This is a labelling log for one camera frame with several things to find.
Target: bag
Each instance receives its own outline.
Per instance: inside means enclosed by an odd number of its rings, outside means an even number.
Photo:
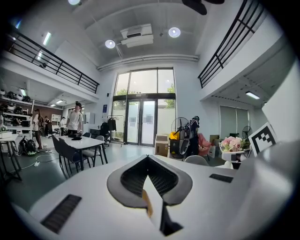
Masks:
[[[37,153],[36,144],[33,140],[25,140],[25,137],[19,143],[19,155],[34,156]]]

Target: pink flowers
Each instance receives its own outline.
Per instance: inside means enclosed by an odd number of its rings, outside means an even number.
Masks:
[[[242,150],[243,140],[239,137],[227,137],[221,144],[221,150],[224,152],[237,152]]]

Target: door frame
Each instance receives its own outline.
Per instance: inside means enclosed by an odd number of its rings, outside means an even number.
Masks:
[[[144,102],[153,101],[154,104],[154,128],[153,128],[153,143],[142,143],[142,134],[143,134],[143,107]],[[139,111],[138,111],[138,121],[137,121],[137,142],[128,142],[128,114],[129,114],[129,103],[130,102],[139,102]],[[126,105],[126,112],[125,112],[125,134],[124,134],[124,141],[130,145],[137,145],[137,146],[147,146],[147,147],[154,147],[155,144],[155,136],[158,130],[158,99],[130,99],[127,100]]]

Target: glass door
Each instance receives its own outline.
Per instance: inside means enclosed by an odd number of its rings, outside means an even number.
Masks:
[[[154,146],[157,131],[157,101],[129,100],[127,102],[127,143]]]

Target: black metal railing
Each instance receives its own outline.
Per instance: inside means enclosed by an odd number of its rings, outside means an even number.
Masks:
[[[93,93],[99,83],[17,30],[7,34],[5,50]]]
[[[199,74],[203,88],[235,56],[255,33],[263,21],[263,6],[256,0],[243,0],[243,3],[228,32],[212,58]]]

